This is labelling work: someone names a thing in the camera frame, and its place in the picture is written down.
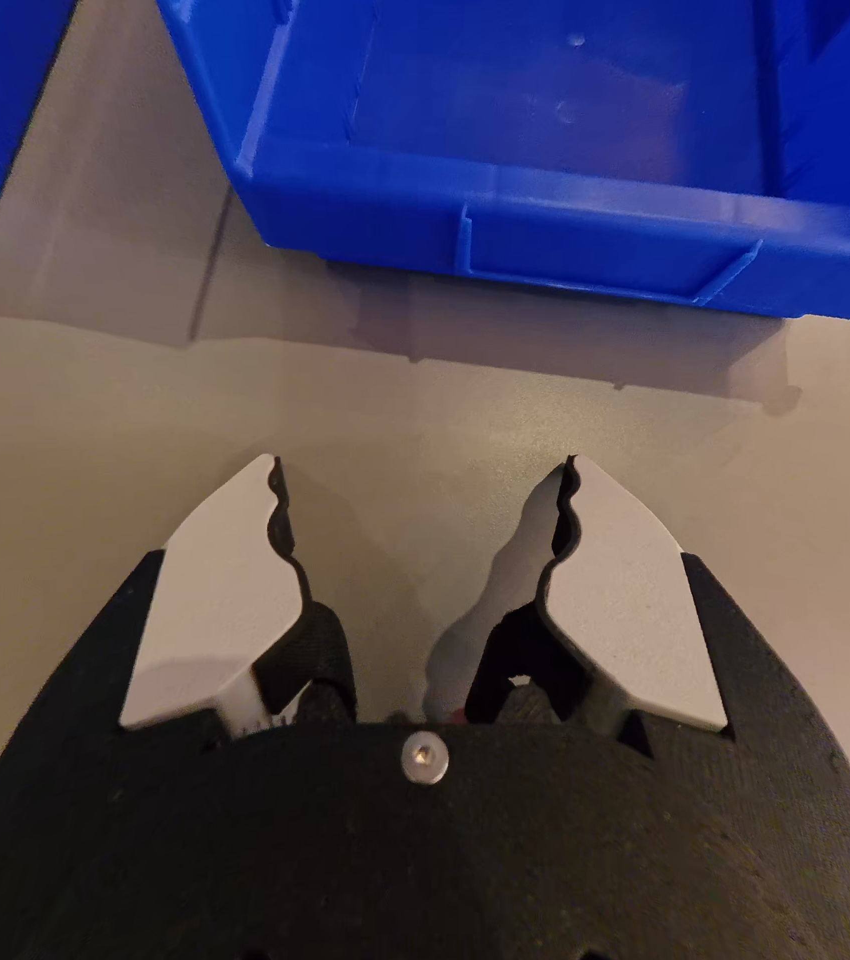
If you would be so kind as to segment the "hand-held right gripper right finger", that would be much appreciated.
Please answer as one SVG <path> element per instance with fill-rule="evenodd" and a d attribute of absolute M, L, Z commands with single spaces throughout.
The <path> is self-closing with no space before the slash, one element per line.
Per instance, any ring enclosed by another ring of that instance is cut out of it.
<path fill-rule="evenodd" d="M 537 604 L 591 677 L 573 714 L 607 736 L 637 710 L 721 732 L 728 719 L 678 541 L 593 461 L 572 455 L 565 472 L 558 510 L 571 537 Z"/>

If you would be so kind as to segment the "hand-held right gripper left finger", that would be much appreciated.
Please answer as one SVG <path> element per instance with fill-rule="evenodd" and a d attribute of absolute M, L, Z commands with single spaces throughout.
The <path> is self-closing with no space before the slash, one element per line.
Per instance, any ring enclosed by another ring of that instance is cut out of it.
<path fill-rule="evenodd" d="M 209 494 L 168 539 L 119 715 L 137 731 L 212 711 L 229 735 L 275 726 L 255 665 L 301 620 L 307 581 L 283 541 L 280 458 L 263 454 Z"/>

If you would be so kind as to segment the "blue labelled plastic bin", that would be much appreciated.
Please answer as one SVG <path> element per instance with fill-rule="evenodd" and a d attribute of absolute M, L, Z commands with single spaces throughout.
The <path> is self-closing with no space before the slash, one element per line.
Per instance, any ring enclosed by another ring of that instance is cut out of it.
<path fill-rule="evenodd" d="M 268 246 L 850 319 L 850 1 L 158 6 Z"/>

